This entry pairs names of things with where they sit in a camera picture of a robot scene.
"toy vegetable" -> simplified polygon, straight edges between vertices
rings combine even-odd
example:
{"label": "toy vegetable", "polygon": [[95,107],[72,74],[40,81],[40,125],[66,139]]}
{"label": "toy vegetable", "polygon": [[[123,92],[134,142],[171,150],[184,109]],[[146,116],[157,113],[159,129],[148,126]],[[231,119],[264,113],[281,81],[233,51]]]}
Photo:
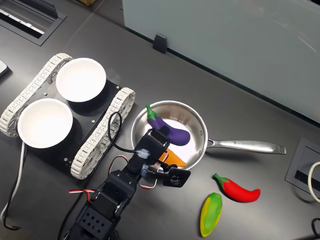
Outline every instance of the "toy vegetable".
{"label": "toy vegetable", "polygon": [[216,227],[222,210],[222,198],[218,193],[211,193],[205,200],[200,216],[202,237],[208,236]]}
{"label": "toy vegetable", "polygon": [[254,202],[260,196],[260,189],[248,191],[237,185],[235,182],[231,181],[229,178],[220,177],[218,176],[218,174],[215,174],[214,177],[218,180],[225,194],[238,202]]}
{"label": "toy vegetable", "polygon": [[174,128],[165,121],[162,120],[162,118],[154,111],[151,110],[150,105],[146,105],[147,110],[147,122],[151,125],[154,129],[161,129],[163,126],[167,126],[169,128],[168,138],[170,140],[170,143],[177,145],[177,146],[184,146],[190,141],[190,133],[182,130]]}
{"label": "toy vegetable", "polygon": [[[165,163],[168,165],[175,164],[178,167],[186,167],[187,164],[180,159],[173,151],[171,151],[169,148],[167,149],[168,152],[168,158],[165,160]],[[160,161],[163,161],[166,157],[166,153],[162,154],[162,156],[159,158]]]}

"pepper stem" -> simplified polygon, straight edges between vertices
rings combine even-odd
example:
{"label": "pepper stem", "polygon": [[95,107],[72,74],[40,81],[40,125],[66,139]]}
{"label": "pepper stem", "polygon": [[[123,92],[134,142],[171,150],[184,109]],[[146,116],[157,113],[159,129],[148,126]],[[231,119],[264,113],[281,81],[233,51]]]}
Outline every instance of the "pepper stem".
{"label": "pepper stem", "polygon": [[145,105],[146,107],[146,114],[147,114],[147,118],[150,120],[155,121],[156,120],[156,116],[159,117],[159,115],[155,112],[151,110],[150,104]]}
{"label": "pepper stem", "polygon": [[224,188],[224,183],[228,183],[228,182],[229,182],[228,178],[226,178],[226,177],[221,177],[221,176],[219,176],[219,175],[216,174],[216,173],[215,173],[213,176],[218,180],[221,188],[222,188],[223,190],[225,190],[225,188]]}

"purple eggplant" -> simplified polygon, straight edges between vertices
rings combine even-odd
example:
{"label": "purple eggplant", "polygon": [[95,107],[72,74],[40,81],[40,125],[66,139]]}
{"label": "purple eggplant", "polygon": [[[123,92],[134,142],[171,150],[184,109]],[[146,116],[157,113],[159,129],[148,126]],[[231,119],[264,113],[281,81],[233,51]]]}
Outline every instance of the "purple eggplant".
{"label": "purple eggplant", "polygon": [[186,130],[174,128],[165,121],[154,111],[151,110],[150,105],[146,105],[147,110],[147,122],[151,125],[154,129],[161,129],[163,126],[167,126],[169,128],[169,133],[167,137],[170,140],[170,143],[177,145],[177,146],[184,146],[189,143],[190,141],[190,133]]}

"toy eggplant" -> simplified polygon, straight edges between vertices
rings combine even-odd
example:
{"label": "toy eggplant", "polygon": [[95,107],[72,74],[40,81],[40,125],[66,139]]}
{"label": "toy eggplant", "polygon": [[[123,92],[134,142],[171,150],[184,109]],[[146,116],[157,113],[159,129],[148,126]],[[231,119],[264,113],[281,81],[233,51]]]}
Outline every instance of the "toy eggplant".
{"label": "toy eggplant", "polygon": [[177,145],[177,146],[184,146],[187,145],[190,141],[190,133],[182,130],[177,129],[169,124],[165,123],[163,119],[154,111],[151,110],[150,105],[146,105],[147,110],[147,122],[153,127],[154,129],[161,129],[163,126],[167,126],[169,128],[168,138],[170,143]]}
{"label": "toy eggplant", "polygon": [[207,237],[217,226],[222,210],[222,198],[218,193],[211,193],[205,200],[200,216],[200,232]]}

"white bowl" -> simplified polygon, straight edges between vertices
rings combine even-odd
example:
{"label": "white bowl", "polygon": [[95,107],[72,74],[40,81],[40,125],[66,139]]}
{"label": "white bowl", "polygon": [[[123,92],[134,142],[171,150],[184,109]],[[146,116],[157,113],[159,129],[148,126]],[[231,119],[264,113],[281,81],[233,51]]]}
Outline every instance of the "white bowl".
{"label": "white bowl", "polygon": [[66,104],[45,98],[25,108],[18,121],[18,133],[27,145],[45,149],[65,139],[72,123],[73,116]]}
{"label": "white bowl", "polygon": [[86,102],[104,89],[106,78],[100,63],[90,58],[77,58],[60,69],[56,76],[56,89],[71,102]]}

